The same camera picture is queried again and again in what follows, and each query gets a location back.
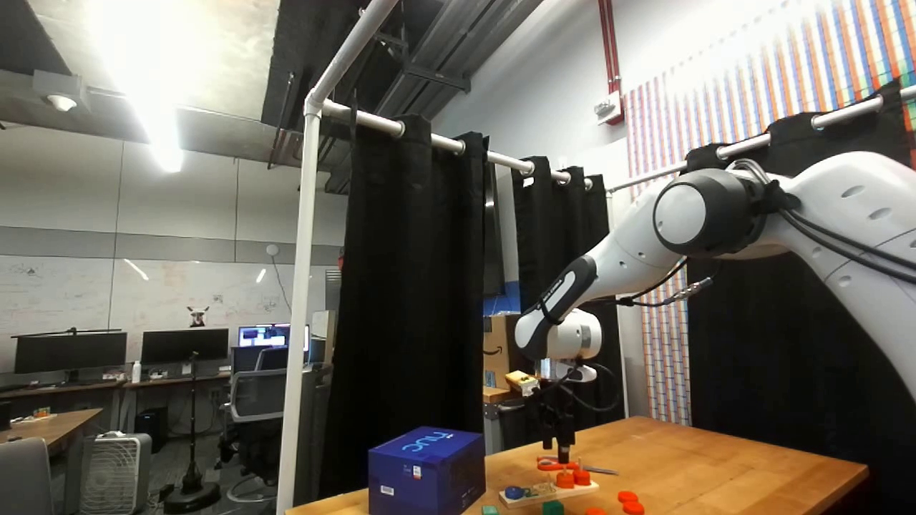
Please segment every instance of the computer monitor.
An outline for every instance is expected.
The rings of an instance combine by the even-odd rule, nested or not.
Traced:
[[[230,328],[167,328],[144,331],[144,367],[230,358]]]
[[[290,324],[239,325],[239,345],[288,345]]]
[[[14,371],[71,371],[126,364],[126,331],[19,335]]]

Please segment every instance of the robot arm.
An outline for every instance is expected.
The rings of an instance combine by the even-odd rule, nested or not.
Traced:
[[[916,397],[916,171],[870,152],[829,156],[799,176],[753,165],[677,176],[561,271],[519,317],[515,344],[531,358],[594,358],[601,340],[584,338],[590,315],[578,304],[654,285],[681,258],[774,251],[799,255],[824,279]]]

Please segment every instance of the wooden table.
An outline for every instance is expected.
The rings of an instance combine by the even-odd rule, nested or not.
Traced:
[[[487,493],[468,511],[482,511],[487,503],[497,503],[502,515],[538,515],[545,498],[504,507],[499,493],[512,483],[537,485],[554,480],[551,471],[537,468],[537,457],[545,455],[551,451],[545,451],[542,444],[489,455]],[[628,417],[578,433],[572,460],[612,468],[617,474],[594,474],[598,488],[565,494],[567,515],[582,515],[590,507],[620,515],[621,488],[637,493],[650,515],[824,511],[867,477],[864,464],[650,417]],[[366,488],[358,488],[296,507],[288,515],[365,511],[369,511],[369,498]]]
[[[77,408],[77,413],[51,413],[46,417],[30,417],[7,433],[0,433],[4,441],[21,441],[21,438],[44,438],[50,444],[50,455],[64,451],[80,428],[99,417],[104,408]]]

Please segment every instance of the ceiling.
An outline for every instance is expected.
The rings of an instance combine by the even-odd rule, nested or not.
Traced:
[[[0,121],[146,139],[113,55],[140,31],[152,49],[126,55],[132,76],[175,92],[180,146],[296,165],[302,102],[366,0],[4,0]],[[338,102],[388,116],[442,112],[471,92],[472,72],[542,0],[401,0],[335,89]],[[80,82],[86,102],[54,112],[46,76]],[[348,192],[348,125],[323,124],[328,188]]]

